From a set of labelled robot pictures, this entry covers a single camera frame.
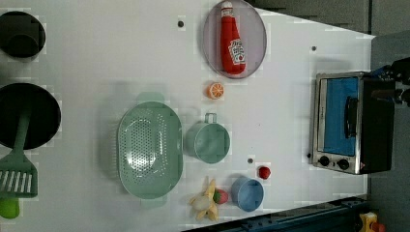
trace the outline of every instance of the red toy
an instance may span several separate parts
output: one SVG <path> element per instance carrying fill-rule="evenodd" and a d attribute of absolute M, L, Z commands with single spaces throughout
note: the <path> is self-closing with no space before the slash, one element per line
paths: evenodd
<path fill-rule="evenodd" d="M 215 194 L 214 194 L 214 201 L 217 204 L 223 204 L 226 201 L 228 201 L 228 193 L 224 190 L 221 189 L 215 189 Z"/>
<path fill-rule="evenodd" d="M 263 180 L 267 180 L 271 176 L 271 169 L 267 166 L 259 167 L 259 177 Z"/>
<path fill-rule="evenodd" d="M 227 73 L 239 74 L 244 71 L 245 52 L 236 27 L 232 3 L 222 3 L 222 26 L 220 31 L 220 57 Z"/>

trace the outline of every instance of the white bottle cap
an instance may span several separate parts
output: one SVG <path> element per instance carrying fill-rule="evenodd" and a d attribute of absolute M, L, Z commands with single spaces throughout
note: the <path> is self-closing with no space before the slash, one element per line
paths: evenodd
<path fill-rule="evenodd" d="M 232 8 L 232 3 L 229 2 L 229 1 L 224 1 L 224 2 L 222 3 L 222 8 L 223 8 L 223 9 L 224 9 L 224 8 Z"/>

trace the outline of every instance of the spatula handle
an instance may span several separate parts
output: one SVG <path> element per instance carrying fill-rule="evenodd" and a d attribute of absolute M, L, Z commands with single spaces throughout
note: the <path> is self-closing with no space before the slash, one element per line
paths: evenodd
<path fill-rule="evenodd" d="M 17 133 L 15 136 L 15 147 L 13 150 L 15 152 L 24 151 L 24 144 L 27 136 L 28 126 L 30 124 L 30 117 L 31 117 L 31 105 L 27 103 L 24 109 L 21 111 L 20 119 L 18 120 L 18 127 Z"/>

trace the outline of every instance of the purple plate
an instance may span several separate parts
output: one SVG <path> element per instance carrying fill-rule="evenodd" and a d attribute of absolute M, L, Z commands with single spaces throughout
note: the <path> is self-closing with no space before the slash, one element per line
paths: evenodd
<path fill-rule="evenodd" d="M 231 0 L 236 26 L 245 50 L 247 66 L 240 74 L 229 74 L 220 59 L 220 6 L 218 3 L 208 14 L 204 24 L 203 50 L 209 65 L 219 74 L 229 78 L 245 78 L 262 64 L 266 52 L 266 30 L 262 18 L 253 6 L 242 0 Z"/>

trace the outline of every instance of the black pan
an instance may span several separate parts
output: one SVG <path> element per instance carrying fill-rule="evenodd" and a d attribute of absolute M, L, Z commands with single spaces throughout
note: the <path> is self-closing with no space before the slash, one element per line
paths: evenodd
<path fill-rule="evenodd" d="M 32 114 L 24 149 L 34 149 L 48 142 L 58 131 L 61 111 L 58 102 L 34 84 L 16 83 L 0 89 L 0 143 L 13 148 L 20 112 L 30 99 Z"/>
<path fill-rule="evenodd" d="M 0 47 L 17 58 L 38 54 L 45 44 L 45 30 L 32 15 L 8 12 L 0 16 Z"/>

